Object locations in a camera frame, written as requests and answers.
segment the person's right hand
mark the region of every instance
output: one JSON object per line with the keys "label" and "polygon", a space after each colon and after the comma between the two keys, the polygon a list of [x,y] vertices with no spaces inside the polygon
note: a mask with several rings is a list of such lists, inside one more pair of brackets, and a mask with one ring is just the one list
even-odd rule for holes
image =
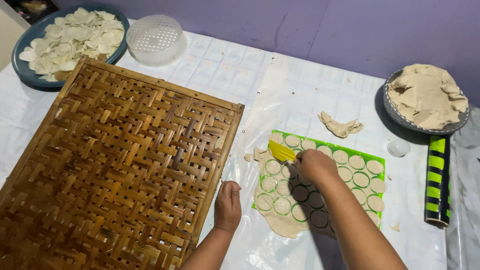
{"label": "person's right hand", "polygon": [[307,149],[298,152],[293,161],[303,179],[319,185],[331,179],[339,179],[336,163],[322,151]]}
{"label": "person's right hand", "polygon": [[225,181],[215,200],[214,228],[234,233],[241,219],[241,187],[235,181]]}

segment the blue bowl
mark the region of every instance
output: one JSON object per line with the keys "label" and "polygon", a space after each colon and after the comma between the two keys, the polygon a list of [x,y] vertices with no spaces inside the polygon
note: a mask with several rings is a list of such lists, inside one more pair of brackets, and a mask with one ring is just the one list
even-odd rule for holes
{"label": "blue bowl", "polygon": [[41,88],[61,87],[65,84],[64,81],[47,82],[46,80],[39,79],[41,75],[35,74],[35,71],[31,70],[28,67],[28,62],[20,60],[18,56],[21,52],[23,52],[25,47],[30,46],[30,42],[33,39],[38,37],[42,38],[45,36],[45,27],[47,27],[47,25],[54,24],[55,18],[65,17],[69,13],[74,13],[78,8],[84,8],[89,12],[105,11],[115,15],[115,18],[117,18],[117,20],[121,21],[121,23],[123,24],[123,27],[125,28],[125,34],[123,36],[123,40],[120,43],[120,46],[107,59],[106,63],[109,63],[109,64],[113,63],[123,53],[123,51],[127,47],[126,34],[127,34],[128,28],[130,27],[130,24],[127,20],[127,17],[125,17],[125,15],[123,15],[122,12],[106,4],[82,4],[82,5],[69,7],[67,9],[54,12],[48,15],[47,17],[43,18],[42,20],[36,22],[34,25],[32,25],[30,28],[27,29],[27,31],[20,37],[20,39],[18,39],[17,44],[15,44],[15,47],[13,48],[13,52],[12,52],[12,65],[13,65],[13,69],[15,70],[15,72],[23,82],[25,82],[26,84],[30,84],[32,86],[39,86]]}

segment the yellow scraper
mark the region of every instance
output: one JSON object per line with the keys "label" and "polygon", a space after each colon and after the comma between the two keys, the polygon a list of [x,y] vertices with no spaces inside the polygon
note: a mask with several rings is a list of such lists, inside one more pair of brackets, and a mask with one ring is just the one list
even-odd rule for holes
{"label": "yellow scraper", "polygon": [[272,151],[273,157],[279,161],[285,161],[286,159],[293,161],[295,159],[295,152],[288,147],[278,144],[272,140],[269,141],[269,147],[270,151]]}

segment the table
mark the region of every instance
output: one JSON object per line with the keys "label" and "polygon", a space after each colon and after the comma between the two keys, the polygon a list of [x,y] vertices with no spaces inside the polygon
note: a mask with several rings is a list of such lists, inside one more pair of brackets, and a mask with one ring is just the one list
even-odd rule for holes
{"label": "table", "polygon": [[[199,92],[246,105],[222,179],[243,188],[243,216],[222,269],[344,269],[336,241],[303,231],[296,239],[271,231],[250,208],[258,179],[256,162],[243,160],[255,146],[266,148],[272,129],[309,136],[385,158],[385,211],[382,232],[409,269],[446,269],[445,233],[423,222],[427,146],[411,144],[404,158],[386,152],[397,137],[375,109],[384,79],[348,72],[212,37],[185,32],[186,54],[160,68],[138,64],[126,52],[116,65],[165,79]],[[33,90],[20,82],[12,65],[0,72],[0,186],[45,117],[57,93]],[[339,122],[358,118],[364,129],[346,139],[334,137],[316,114]],[[395,226],[400,221],[400,232]],[[213,204],[200,240],[213,227]]]}

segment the woven bamboo tray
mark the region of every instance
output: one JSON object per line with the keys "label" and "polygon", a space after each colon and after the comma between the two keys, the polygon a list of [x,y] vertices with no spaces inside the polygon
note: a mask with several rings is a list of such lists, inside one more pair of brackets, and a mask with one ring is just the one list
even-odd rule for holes
{"label": "woven bamboo tray", "polygon": [[85,55],[0,191],[2,269],[177,269],[245,106]]}

